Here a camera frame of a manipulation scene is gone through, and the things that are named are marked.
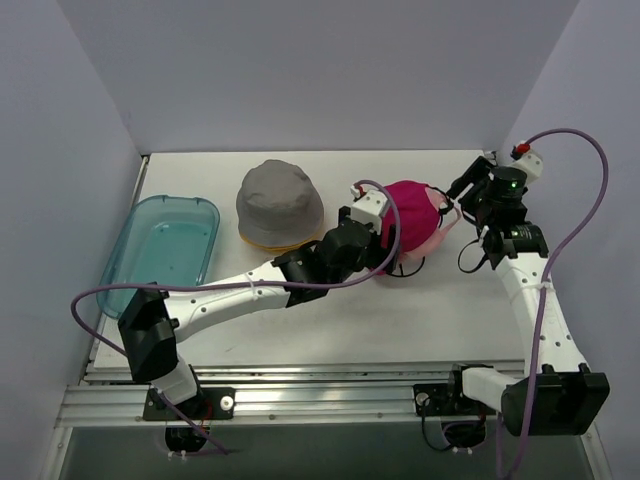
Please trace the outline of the light pink baseball cap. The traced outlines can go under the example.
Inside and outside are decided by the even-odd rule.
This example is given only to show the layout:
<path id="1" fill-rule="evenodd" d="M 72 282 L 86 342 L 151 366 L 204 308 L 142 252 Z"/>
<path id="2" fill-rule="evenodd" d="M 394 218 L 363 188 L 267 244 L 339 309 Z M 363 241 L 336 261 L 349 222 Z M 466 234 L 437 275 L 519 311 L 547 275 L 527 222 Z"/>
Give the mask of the light pink baseball cap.
<path id="1" fill-rule="evenodd" d="M 410 256 L 433 254 L 462 217 L 461 211 L 440 190 L 426 186 L 426 203 L 409 213 L 401 238 L 401 253 Z"/>

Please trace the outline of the yellow bucket hat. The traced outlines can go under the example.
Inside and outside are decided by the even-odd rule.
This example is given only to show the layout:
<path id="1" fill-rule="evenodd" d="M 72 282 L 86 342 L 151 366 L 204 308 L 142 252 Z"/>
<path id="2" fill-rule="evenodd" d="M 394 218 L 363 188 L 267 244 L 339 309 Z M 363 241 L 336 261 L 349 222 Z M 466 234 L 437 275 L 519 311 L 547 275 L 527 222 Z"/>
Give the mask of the yellow bucket hat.
<path id="1" fill-rule="evenodd" d="M 255 221 L 238 222 L 238 232 L 246 243 L 266 250 L 287 250 L 298 248 L 316 239 L 324 221 L 298 219 L 289 223 L 258 224 Z"/>

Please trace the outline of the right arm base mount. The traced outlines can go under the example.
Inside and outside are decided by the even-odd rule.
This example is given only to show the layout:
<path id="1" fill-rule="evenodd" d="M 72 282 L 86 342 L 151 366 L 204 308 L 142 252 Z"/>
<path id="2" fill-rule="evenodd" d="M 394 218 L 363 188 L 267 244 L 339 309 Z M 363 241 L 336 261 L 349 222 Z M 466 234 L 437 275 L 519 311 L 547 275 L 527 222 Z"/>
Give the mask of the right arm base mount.
<path id="1" fill-rule="evenodd" d="M 496 411 L 478 400 L 466 397 L 462 388 L 465 370 L 484 364 L 454 364 L 446 381 L 417 383 L 412 386 L 414 410 L 420 419 L 421 436 L 435 453 L 471 455 L 491 436 L 488 419 Z M 442 445 L 435 445 L 427 433 L 427 420 L 438 418 Z"/>

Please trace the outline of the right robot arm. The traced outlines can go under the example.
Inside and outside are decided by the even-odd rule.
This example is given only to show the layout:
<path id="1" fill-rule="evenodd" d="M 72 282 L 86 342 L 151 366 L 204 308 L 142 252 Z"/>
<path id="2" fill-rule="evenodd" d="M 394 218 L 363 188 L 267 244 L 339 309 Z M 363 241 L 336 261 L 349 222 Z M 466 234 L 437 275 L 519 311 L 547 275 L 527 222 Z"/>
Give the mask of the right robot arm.
<path id="1" fill-rule="evenodd" d="M 524 347 L 525 378 L 484 365 L 463 365 L 444 388 L 455 412 L 482 403 L 501 414 L 514 436 L 578 436 L 610 393 L 576 346 L 550 276 L 552 256 L 539 226 L 527 220 L 523 196 L 542 161 L 529 154 L 510 166 L 480 156 L 447 191 L 477 232 L 477 242 L 501 280 Z"/>

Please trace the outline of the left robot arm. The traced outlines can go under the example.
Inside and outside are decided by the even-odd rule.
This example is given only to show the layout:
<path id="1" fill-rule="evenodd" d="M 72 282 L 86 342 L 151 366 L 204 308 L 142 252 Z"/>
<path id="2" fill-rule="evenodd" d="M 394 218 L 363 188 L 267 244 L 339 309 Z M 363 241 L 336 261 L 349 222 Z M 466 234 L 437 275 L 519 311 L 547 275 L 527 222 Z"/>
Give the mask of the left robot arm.
<path id="1" fill-rule="evenodd" d="M 396 257 L 396 228 L 383 229 L 391 207 L 366 213 L 353 205 L 319 241 L 284 253 L 242 275 L 200 289 L 169 290 L 154 283 L 136 289 L 118 321 L 132 379 L 150 383 L 179 419 L 202 405 L 199 381 L 178 352 L 179 343 L 221 323 L 264 310 L 312 302 L 355 285 L 353 274 L 378 273 Z"/>

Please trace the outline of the grey bucket hat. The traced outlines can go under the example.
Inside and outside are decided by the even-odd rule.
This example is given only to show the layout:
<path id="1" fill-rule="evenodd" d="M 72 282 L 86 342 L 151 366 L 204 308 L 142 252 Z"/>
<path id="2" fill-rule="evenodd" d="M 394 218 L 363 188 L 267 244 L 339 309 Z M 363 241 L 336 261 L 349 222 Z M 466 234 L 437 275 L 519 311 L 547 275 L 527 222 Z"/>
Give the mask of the grey bucket hat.
<path id="1" fill-rule="evenodd" d="M 250 169 L 236 196 L 238 222 L 324 221 L 324 205 L 310 177 L 297 165 L 268 159 Z"/>

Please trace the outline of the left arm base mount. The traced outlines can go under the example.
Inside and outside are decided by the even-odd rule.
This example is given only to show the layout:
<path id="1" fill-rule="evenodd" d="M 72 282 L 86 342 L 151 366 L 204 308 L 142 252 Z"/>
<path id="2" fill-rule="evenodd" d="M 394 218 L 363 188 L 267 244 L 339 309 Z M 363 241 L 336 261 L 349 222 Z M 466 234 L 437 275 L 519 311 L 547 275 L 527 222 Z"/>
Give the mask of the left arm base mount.
<path id="1" fill-rule="evenodd" d="M 226 421 L 234 418 L 236 390 L 231 387 L 204 387 L 199 393 L 171 409 L 158 392 L 150 388 L 147 392 L 142 419 L 147 422 L 172 422 L 182 420 L 176 413 L 190 419 L 208 435 L 212 421 Z M 185 422 L 183 426 L 167 426 L 163 434 L 164 445 L 175 454 L 205 453 L 206 445 L 213 447 L 210 453 L 222 454 L 222 450 L 209 442 L 203 435 Z"/>

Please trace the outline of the magenta baseball cap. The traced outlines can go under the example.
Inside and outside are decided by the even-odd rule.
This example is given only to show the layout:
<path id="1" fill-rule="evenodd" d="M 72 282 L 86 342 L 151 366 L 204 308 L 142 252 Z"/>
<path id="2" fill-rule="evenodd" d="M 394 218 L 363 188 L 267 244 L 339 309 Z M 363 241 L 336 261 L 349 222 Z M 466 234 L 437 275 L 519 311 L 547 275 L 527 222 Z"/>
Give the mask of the magenta baseball cap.
<path id="1" fill-rule="evenodd" d="M 417 181 L 401 180 L 385 189 L 393 198 L 400 216 L 400 242 L 398 266 L 391 262 L 378 275 L 385 275 L 389 267 L 405 276 L 406 263 L 415 264 L 420 270 L 426 258 L 444 241 L 447 227 L 441 229 L 451 203 L 437 188 Z"/>

